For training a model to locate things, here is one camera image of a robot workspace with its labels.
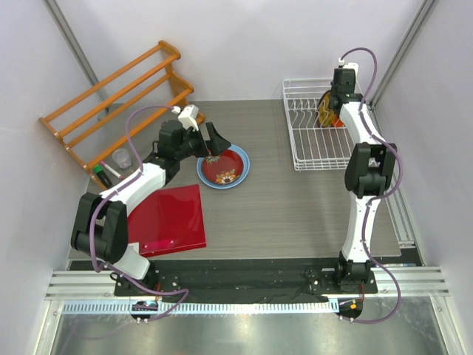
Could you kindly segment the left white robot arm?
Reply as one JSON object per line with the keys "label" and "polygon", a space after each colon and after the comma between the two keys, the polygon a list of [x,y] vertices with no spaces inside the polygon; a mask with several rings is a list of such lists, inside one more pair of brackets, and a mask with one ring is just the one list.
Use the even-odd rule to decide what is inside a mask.
{"label": "left white robot arm", "polygon": [[208,139],[195,126],[166,121],[152,144],[152,152],[134,173],[103,194],[87,192],[80,198],[71,246],[90,256],[95,272],[107,268],[129,281],[138,293],[155,294],[154,268],[129,244],[128,216],[175,177],[182,160],[218,156],[231,147],[212,123],[205,126]]}

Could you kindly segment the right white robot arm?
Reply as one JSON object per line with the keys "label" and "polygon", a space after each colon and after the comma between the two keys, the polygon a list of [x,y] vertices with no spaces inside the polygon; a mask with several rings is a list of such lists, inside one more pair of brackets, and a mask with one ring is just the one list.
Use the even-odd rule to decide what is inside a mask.
{"label": "right white robot arm", "polygon": [[344,173],[350,218],[333,275],[337,291],[347,293],[370,282],[372,230],[381,198],[391,186],[397,150],[395,144],[387,148],[362,102],[363,95],[355,91],[357,70],[357,64],[334,69],[329,100],[329,108],[346,126],[354,144]]}

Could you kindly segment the yellow patterned plate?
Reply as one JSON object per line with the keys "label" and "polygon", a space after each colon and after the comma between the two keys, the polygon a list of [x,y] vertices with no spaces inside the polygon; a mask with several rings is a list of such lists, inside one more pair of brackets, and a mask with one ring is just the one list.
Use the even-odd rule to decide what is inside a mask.
{"label": "yellow patterned plate", "polygon": [[329,107],[329,103],[330,91],[328,90],[322,95],[317,106],[319,125],[324,128],[332,126],[333,119],[338,117],[338,115]]}

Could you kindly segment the light blue plate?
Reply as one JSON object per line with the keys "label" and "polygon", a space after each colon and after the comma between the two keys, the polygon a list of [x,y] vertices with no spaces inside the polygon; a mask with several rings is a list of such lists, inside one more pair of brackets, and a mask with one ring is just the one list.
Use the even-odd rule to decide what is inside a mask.
{"label": "light blue plate", "polygon": [[240,179],[236,182],[236,183],[232,183],[230,185],[227,185],[227,186],[218,186],[216,184],[212,184],[210,182],[208,182],[204,177],[203,177],[203,174],[202,174],[202,171],[201,171],[201,163],[203,162],[203,159],[204,158],[199,158],[197,160],[197,176],[199,177],[199,179],[206,185],[206,186],[209,186],[213,189],[231,189],[231,188],[234,188],[236,187],[237,185],[239,185],[241,182],[243,182],[244,179],[246,179],[246,177],[248,176],[248,173],[249,173],[249,170],[250,170],[250,167],[251,167],[251,162],[250,162],[250,159],[248,157],[248,154],[246,153],[246,151],[244,149],[242,149],[241,147],[237,146],[237,145],[234,145],[232,144],[231,147],[229,148],[235,152],[237,152],[240,157],[242,158],[243,160],[243,164],[244,164],[244,167],[243,167],[243,173],[240,177]]}

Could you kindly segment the orange plate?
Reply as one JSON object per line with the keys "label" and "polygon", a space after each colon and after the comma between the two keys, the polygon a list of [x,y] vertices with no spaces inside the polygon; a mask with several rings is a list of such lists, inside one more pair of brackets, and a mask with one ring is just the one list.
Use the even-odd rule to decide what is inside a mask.
{"label": "orange plate", "polygon": [[335,117],[333,119],[332,126],[334,126],[335,128],[340,128],[340,127],[343,127],[344,124],[338,117]]}

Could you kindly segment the red floral plate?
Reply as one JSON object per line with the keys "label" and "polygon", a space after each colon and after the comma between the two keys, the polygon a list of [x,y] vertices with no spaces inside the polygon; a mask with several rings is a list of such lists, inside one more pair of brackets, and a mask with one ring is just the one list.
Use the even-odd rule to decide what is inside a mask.
{"label": "red floral plate", "polygon": [[243,173],[243,160],[240,155],[227,149],[219,156],[209,155],[201,163],[203,177],[218,186],[236,183]]}

